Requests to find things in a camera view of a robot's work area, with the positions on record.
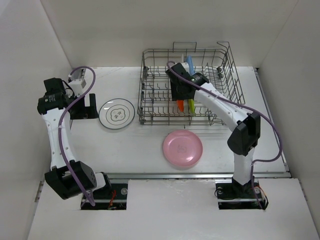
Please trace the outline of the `orange small plate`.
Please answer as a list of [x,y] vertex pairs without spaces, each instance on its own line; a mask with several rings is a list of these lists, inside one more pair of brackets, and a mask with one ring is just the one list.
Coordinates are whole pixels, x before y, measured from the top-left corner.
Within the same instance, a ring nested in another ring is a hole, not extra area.
[[178,110],[183,113],[184,112],[184,100],[177,100],[176,101],[176,104],[177,104],[177,107],[178,107]]

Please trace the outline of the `lime green small plate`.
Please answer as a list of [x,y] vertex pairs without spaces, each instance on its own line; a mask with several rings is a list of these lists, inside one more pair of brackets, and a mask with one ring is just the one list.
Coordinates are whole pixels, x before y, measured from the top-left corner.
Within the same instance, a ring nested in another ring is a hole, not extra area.
[[188,100],[188,107],[189,107],[189,112],[191,114],[195,114],[195,102],[193,99]]

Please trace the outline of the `white plate blue rim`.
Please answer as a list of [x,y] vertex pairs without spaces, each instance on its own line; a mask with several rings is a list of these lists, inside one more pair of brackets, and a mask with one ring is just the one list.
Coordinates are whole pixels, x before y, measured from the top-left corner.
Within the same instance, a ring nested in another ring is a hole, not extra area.
[[105,102],[98,112],[99,122],[109,130],[120,130],[135,118],[133,104],[124,98],[114,98]]

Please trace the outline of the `pink plate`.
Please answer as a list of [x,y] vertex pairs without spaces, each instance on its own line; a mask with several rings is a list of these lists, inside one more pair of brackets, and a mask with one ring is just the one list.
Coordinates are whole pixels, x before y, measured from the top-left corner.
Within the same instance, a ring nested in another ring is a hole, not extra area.
[[166,160],[178,168],[191,168],[203,154],[203,144],[193,132],[181,129],[169,133],[162,145]]

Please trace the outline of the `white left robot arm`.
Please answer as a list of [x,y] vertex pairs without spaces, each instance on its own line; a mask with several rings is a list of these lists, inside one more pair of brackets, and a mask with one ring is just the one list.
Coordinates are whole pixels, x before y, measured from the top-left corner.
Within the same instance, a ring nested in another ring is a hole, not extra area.
[[89,94],[89,106],[82,97],[84,78],[50,78],[44,81],[46,92],[38,99],[37,111],[42,116],[49,136],[51,163],[45,173],[47,184],[62,198],[95,192],[100,198],[111,195],[112,185],[106,173],[94,172],[80,161],[72,144],[71,121],[98,117],[96,96]]

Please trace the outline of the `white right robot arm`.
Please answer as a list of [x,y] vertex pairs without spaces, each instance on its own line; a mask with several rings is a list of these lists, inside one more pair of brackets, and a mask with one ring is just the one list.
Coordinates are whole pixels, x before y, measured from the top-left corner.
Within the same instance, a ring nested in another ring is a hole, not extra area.
[[231,134],[227,145],[234,156],[232,193],[235,198],[253,195],[255,190],[251,168],[260,138],[261,116],[227,99],[203,74],[197,72],[191,75],[182,63],[170,60],[167,67],[166,74],[174,88],[175,99],[194,99],[217,115],[229,128]]

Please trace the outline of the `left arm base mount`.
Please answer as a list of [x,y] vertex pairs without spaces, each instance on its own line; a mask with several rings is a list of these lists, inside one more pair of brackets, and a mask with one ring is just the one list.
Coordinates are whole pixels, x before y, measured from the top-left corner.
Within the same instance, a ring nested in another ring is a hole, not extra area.
[[112,189],[98,189],[93,192],[95,206],[92,206],[83,196],[80,203],[81,210],[118,211],[127,209],[128,182],[111,184]]

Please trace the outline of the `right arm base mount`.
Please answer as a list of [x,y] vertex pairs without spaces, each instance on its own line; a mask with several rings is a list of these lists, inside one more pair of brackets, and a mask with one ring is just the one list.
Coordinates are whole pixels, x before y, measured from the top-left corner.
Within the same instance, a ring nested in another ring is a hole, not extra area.
[[266,210],[268,197],[262,190],[259,181],[249,181],[241,185],[234,181],[217,181],[214,195],[220,210]]

